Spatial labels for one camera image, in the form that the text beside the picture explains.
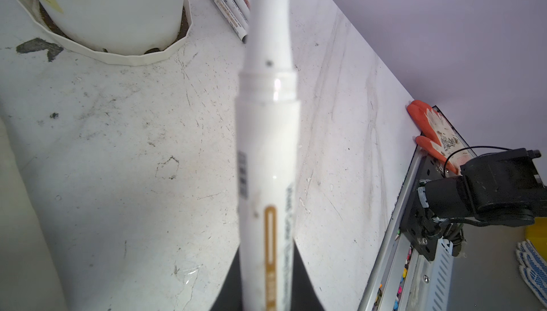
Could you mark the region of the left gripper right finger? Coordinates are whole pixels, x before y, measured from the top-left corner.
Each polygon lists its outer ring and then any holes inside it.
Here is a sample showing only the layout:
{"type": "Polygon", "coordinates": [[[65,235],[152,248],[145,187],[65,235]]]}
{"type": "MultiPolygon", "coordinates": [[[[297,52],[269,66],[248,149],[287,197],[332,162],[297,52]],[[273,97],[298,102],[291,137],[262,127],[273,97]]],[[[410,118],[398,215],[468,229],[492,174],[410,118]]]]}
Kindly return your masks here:
{"type": "Polygon", "coordinates": [[[293,244],[292,311],[324,311],[296,243],[293,244]]]}

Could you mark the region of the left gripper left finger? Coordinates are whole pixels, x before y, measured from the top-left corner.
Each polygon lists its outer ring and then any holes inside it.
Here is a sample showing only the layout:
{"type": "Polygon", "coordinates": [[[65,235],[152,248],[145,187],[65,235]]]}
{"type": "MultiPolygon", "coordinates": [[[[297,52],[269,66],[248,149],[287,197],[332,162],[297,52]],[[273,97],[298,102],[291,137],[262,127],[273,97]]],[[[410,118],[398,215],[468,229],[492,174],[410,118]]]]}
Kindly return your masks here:
{"type": "Polygon", "coordinates": [[[210,311],[243,311],[239,249],[236,250],[222,288],[210,311]]]}

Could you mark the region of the white marker pen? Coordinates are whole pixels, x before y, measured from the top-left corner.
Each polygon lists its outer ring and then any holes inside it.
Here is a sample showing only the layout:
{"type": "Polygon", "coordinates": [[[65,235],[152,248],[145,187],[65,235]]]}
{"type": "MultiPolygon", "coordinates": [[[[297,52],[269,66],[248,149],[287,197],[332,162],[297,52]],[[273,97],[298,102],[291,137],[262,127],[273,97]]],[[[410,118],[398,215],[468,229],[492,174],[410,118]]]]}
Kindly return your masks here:
{"type": "Polygon", "coordinates": [[[244,310],[289,310],[301,104],[290,0],[251,0],[235,100],[244,310]]]}
{"type": "Polygon", "coordinates": [[[215,5],[219,8],[223,16],[225,16],[228,23],[232,26],[236,34],[243,43],[246,43],[247,30],[245,30],[239,21],[236,19],[232,11],[228,8],[225,1],[223,0],[214,0],[215,5]]]}

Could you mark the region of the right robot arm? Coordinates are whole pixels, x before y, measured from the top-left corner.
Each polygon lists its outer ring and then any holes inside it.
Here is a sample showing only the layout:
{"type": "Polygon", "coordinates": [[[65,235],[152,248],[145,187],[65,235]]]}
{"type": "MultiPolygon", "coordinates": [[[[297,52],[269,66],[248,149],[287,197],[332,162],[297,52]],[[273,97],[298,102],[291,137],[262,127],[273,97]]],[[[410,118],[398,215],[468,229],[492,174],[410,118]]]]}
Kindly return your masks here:
{"type": "Polygon", "coordinates": [[[546,185],[534,164],[539,150],[484,154],[461,166],[460,175],[424,181],[417,188],[426,219],[434,228],[533,225],[546,217],[546,185]]]}

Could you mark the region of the orange white glove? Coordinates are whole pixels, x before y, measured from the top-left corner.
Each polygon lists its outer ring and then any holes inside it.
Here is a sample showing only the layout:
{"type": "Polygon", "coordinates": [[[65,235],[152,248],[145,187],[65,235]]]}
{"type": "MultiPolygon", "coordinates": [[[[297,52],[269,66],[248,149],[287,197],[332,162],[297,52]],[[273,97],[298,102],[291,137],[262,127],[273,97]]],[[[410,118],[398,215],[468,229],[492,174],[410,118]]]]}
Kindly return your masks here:
{"type": "Polygon", "coordinates": [[[429,155],[436,158],[444,171],[460,175],[461,166],[466,164],[472,156],[464,149],[466,145],[460,140],[446,118],[429,104],[414,100],[407,106],[407,112],[422,135],[415,138],[418,146],[429,155]]]}

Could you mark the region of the potted green plant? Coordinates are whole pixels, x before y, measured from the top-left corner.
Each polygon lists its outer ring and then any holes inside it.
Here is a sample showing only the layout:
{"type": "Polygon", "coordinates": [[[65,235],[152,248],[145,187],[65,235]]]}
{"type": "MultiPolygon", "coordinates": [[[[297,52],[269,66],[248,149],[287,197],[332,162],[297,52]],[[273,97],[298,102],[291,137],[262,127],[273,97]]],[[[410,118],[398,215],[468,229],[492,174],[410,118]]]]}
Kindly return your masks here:
{"type": "Polygon", "coordinates": [[[143,66],[169,59],[188,39],[189,0],[18,0],[61,47],[105,64],[143,66]]]}

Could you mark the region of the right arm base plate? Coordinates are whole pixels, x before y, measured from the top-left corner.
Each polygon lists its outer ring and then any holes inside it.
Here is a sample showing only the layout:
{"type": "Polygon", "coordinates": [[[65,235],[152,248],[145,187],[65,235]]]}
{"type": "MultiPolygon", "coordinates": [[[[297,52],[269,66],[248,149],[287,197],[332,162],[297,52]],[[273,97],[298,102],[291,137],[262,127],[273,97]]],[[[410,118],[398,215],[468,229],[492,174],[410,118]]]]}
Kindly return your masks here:
{"type": "Polygon", "coordinates": [[[417,173],[411,185],[410,195],[400,230],[410,241],[412,247],[427,261],[433,262],[436,256],[438,241],[448,243],[453,250],[453,256],[459,255],[464,242],[463,225],[461,223],[446,225],[440,228],[433,221],[434,213],[424,207],[420,201],[419,188],[428,181],[441,178],[441,167],[437,159],[420,153],[417,173]]]}

